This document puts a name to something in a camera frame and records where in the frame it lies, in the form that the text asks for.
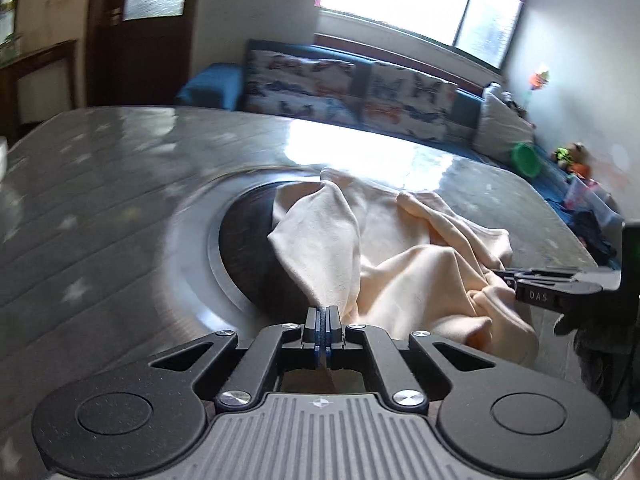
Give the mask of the gloved right hand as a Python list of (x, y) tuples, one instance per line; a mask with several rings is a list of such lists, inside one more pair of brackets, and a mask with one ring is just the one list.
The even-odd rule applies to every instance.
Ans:
[(639, 414), (639, 312), (562, 314), (556, 336), (574, 333), (582, 382), (616, 419)]

